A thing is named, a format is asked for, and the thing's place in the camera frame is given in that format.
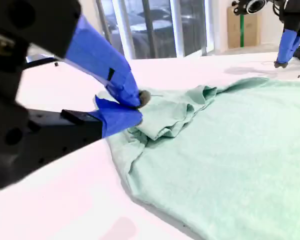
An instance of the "mint green towel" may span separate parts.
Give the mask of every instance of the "mint green towel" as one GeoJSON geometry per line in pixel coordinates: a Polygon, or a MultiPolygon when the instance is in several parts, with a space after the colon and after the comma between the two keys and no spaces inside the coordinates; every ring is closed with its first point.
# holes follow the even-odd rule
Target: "mint green towel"
{"type": "Polygon", "coordinates": [[[135,198],[205,240],[300,240],[300,82],[148,90],[142,125],[108,138],[135,198]]]}

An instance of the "robot camera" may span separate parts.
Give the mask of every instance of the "robot camera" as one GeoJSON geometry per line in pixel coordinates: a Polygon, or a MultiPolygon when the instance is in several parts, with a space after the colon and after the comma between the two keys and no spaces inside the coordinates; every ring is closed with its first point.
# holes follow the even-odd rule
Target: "robot camera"
{"type": "Polygon", "coordinates": [[[232,6],[236,7],[233,12],[235,15],[256,14],[265,7],[269,0],[239,0],[233,1],[232,6]]]}

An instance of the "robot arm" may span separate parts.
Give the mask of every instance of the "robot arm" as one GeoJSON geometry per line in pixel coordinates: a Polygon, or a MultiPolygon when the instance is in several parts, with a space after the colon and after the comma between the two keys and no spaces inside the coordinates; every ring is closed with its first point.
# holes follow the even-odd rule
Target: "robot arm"
{"type": "Polygon", "coordinates": [[[265,5],[273,3],[273,12],[284,24],[279,52],[274,66],[287,67],[300,45],[300,0],[240,0],[233,2],[234,14],[246,15],[259,12],[265,5]]]}
{"type": "Polygon", "coordinates": [[[0,189],[138,125],[142,114],[137,108],[149,98],[138,90],[126,59],[81,15],[78,0],[0,1],[0,189]],[[30,44],[94,76],[118,103],[95,97],[99,110],[93,112],[49,112],[18,104],[30,44]]]}

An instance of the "white tabletop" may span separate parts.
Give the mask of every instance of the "white tabletop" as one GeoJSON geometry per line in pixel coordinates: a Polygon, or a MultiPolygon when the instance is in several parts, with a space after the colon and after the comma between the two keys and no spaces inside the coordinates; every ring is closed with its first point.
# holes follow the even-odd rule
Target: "white tabletop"
{"type": "MultiPolygon", "coordinates": [[[[274,69],[275,53],[134,60],[139,86],[182,89],[247,77],[290,80],[300,62],[274,69]]],[[[48,111],[94,110],[103,90],[94,78],[60,63],[25,71],[18,101],[48,111]]],[[[135,204],[124,192],[105,140],[80,149],[0,191],[0,240],[189,240],[188,229],[135,204]]]]}

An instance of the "blue tape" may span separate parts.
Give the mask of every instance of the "blue tape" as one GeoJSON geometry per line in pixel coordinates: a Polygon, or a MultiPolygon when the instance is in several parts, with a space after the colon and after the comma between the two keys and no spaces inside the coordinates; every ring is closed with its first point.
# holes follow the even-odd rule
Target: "blue tape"
{"type": "Polygon", "coordinates": [[[281,37],[277,62],[284,64],[289,62],[294,55],[294,52],[300,45],[300,36],[297,32],[289,29],[284,29],[281,37]]]}
{"type": "Polygon", "coordinates": [[[73,34],[65,62],[95,77],[120,104],[128,107],[140,106],[139,89],[127,60],[83,15],[73,34]],[[109,81],[111,69],[114,73],[109,81]]]}
{"type": "Polygon", "coordinates": [[[102,138],[109,137],[125,129],[135,127],[142,121],[142,114],[136,109],[122,106],[114,101],[95,96],[99,110],[89,112],[102,121],[102,138]]]}

